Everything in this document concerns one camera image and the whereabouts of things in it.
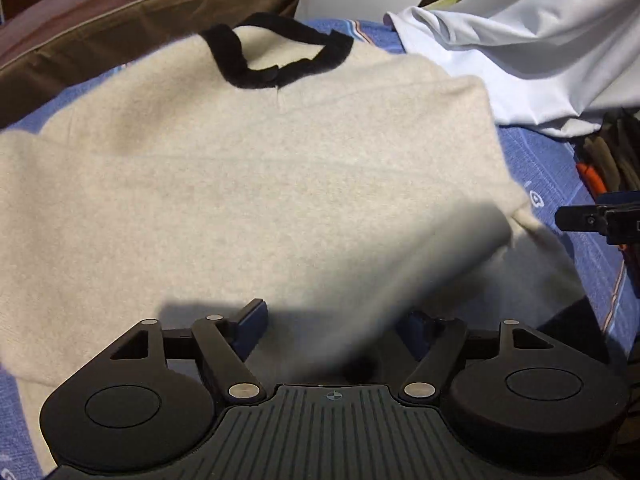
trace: brown pillow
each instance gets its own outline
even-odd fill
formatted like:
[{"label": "brown pillow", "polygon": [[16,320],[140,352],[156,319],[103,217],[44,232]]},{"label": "brown pillow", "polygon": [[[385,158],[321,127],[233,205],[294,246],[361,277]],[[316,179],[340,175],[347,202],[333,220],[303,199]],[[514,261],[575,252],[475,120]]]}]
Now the brown pillow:
[{"label": "brown pillow", "polygon": [[214,23],[297,0],[43,0],[0,27],[0,128],[63,89]]}]

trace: bed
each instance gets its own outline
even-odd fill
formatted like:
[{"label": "bed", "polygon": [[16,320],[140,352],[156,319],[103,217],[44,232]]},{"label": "bed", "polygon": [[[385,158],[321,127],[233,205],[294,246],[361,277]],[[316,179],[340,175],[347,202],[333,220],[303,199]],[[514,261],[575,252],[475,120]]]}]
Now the bed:
[{"label": "bed", "polygon": [[[376,44],[393,54],[404,52],[398,35],[385,25],[350,20],[316,20],[310,22],[310,25],[321,32],[338,30],[359,41]],[[53,113],[123,67],[124,65],[116,66],[86,82],[64,89],[56,98],[14,125],[37,134]],[[603,237],[595,234],[561,233],[554,224],[554,214],[559,206],[592,203],[575,171],[571,144],[519,127],[500,127],[498,136],[511,174],[529,193],[536,217],[558,235],[573,259],[588,296],[587,304],[608,343],[610,354],[618,355],[623,361],[638,332],[640,301],[634,295],[620,252],[616,247],[608,246]],[[517,314],[525,322],[535,323],[532,313]],[[0,432],[2,478],[40,478],[43,472],[22,416],[17,385],[14,378],[1,368],[0,420],[4,425]]]}]

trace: white cloth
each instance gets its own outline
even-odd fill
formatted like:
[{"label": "white cloth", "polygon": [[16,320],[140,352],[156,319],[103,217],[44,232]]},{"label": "white cloth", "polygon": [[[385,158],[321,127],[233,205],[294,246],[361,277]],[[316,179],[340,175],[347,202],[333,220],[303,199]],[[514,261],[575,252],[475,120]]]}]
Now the white cloth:
[{"label": "white cloth", "polygon": [[[236,33],[255,69],[320,50]],[[171,44],[39,136],[5,132],[0,180],[0,361],[43,468],[47,392],[140,319],[189,326],[262,297],[273,325],[248,365],[285,381],[310,336],[300,322],[366,317],[424,235],[472,201],[514,228],[469,289],[489,325],[514,308],[535,324],[584,295],[527,219],[481,81],[363,43],[329,72],[259,90],[225,81],[201,37]],[[432,263],[466,257],[464,242],[438,243]]]},{"label": "white cloth", "polygon": [[385,19],[407,52],[480,76],[497,124],[573,137],[640,107],[640,0],[462,0]]}]

